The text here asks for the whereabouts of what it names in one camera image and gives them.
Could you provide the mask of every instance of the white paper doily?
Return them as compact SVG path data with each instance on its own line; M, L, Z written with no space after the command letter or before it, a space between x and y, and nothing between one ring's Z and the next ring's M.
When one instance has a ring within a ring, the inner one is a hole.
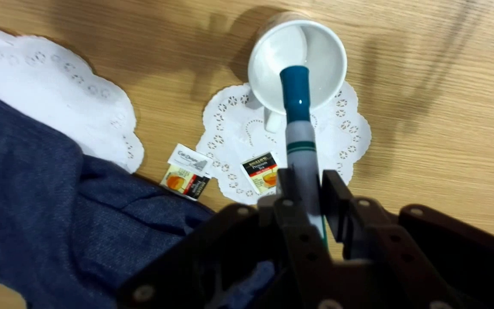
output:
M357 93L345 83L331 102L312 112L319 171L338 171L347 184L354 177L354 164L371 145L371 128L357 109ZM213 160L211 174L221 193L237 203L256 205L263 196L249 184L242 164L273 153L285 167L285 123L278 133L264 129L264 109L251 97L249 85L213 97L203 123L206 133L196 152Z
M143 164L129 97L60 45L0 32L0 100L67 135L89 157L131 174Z

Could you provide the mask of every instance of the denim fabric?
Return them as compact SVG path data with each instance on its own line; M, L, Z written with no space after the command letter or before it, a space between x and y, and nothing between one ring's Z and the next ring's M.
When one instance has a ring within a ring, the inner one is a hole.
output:
M115 308L119 286L211 215L0 102L0 284L29 308ZM263 282L268 268L232 308Z

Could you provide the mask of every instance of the beige table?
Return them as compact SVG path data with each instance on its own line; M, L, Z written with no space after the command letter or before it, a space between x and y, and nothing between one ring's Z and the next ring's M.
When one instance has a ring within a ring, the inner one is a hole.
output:
M482 0L0 0L0 28L76 50L131 95L160 181L196 147L218 90L245 81L257 28L307 11L345 42L374 141L352 191L396 212L426 203L494 234L494 2ZM203 202L221 210L216 184ZM24 308L0 287L0 308Z

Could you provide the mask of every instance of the white cup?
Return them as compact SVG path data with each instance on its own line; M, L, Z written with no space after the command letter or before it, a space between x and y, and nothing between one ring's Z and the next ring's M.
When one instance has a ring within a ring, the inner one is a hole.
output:
M326 26L299 13L273 18L261 32L249 59L249 85L254 99L268 109L266 131L285 124L280 73L290 66L305 66L311 83L311 111L329 102L347 78L347 50Z

